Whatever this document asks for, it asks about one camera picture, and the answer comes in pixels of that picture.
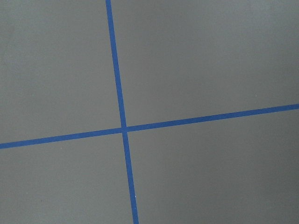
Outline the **brown paper table mat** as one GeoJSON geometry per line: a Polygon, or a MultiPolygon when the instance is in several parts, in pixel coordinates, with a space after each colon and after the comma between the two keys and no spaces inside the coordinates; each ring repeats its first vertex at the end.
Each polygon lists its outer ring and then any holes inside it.
{"type": "Polygon", "coordinates": [[[296,224],[296,0],[3,0],[3,224],[296,224]]]}

